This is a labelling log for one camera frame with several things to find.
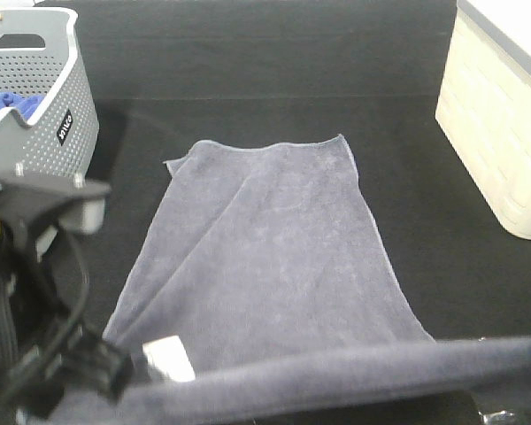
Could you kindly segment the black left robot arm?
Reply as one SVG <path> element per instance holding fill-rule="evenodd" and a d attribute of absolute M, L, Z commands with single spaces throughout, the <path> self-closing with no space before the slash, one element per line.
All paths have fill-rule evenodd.
<path fill-rule="evenodd" d="M 134 372 L 130 355 L 84 318 L 89 269 L 81 245 L 62 233 L 81 275 L 74 306 L 57 293 L 51 271 L 20 251 L 0 227 L 0 407 L 47 418 L 69 390 L 90 390 L 115 404 Z"/>

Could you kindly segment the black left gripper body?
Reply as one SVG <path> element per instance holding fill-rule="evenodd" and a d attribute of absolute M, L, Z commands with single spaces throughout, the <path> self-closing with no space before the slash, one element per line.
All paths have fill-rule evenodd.
<path fill-rule="evenodd" d="M 8 372 L 8 399 L 53 403 L 72 391 L 84 390 L 114 403 L 133 372 L 127 352 L 79 323 L 62 341 L 50 338 L 29 346 Z"/>

